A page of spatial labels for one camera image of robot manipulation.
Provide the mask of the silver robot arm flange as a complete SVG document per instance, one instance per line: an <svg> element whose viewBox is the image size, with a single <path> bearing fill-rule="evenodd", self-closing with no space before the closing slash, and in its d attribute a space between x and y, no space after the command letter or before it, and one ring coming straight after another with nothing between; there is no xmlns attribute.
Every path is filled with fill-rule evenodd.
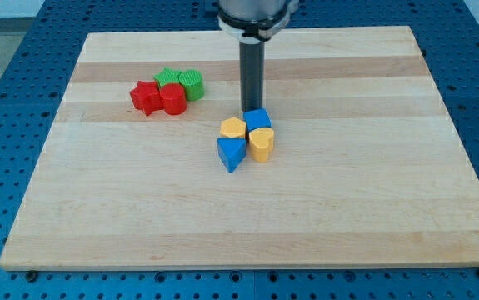
<svg viewBox="0 0 479 300"><path fill-rule="evenodd" d="M218 24L240 43L264 43L288 25L298 5L298 0L218 0Z"/></svg>

